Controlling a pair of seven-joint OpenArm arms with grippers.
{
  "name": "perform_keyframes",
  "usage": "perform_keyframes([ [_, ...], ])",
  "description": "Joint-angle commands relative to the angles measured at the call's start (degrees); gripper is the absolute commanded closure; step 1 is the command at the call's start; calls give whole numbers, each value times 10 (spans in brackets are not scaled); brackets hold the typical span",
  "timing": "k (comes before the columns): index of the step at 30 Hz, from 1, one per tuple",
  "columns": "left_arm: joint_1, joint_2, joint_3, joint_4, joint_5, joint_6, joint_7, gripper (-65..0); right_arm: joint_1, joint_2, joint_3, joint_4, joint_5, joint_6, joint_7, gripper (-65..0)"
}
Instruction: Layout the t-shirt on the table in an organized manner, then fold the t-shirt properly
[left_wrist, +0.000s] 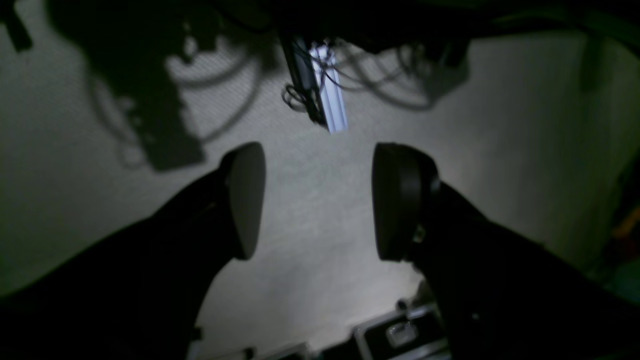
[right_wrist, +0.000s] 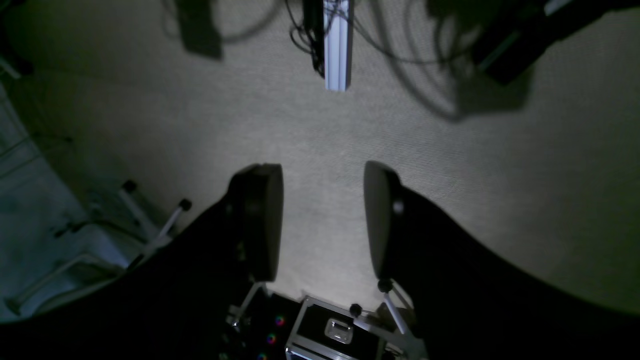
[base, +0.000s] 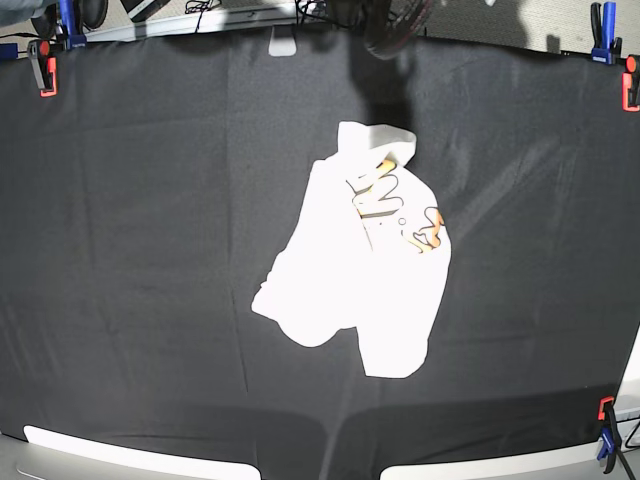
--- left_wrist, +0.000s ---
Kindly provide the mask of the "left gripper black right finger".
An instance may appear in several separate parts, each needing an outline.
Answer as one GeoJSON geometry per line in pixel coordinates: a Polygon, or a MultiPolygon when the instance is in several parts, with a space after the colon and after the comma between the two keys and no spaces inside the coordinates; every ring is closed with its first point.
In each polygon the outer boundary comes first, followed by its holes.
{"type": "Polygon", "coordinates": [[[375,246],[425,277],[455,360],[637,360],[639,307],[491,221],[411,146],[378,143],[375,246]]]}

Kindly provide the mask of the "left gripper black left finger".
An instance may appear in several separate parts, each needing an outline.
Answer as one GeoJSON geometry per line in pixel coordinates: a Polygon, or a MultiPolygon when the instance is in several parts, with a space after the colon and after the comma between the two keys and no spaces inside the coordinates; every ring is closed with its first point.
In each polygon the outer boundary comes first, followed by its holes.
{"type": "Polygon", "coordinates": [[[215,276],[258,244],[263,147],[227,152],[157,212],[1,298],[3,360],[184,360],[215,276]]]}

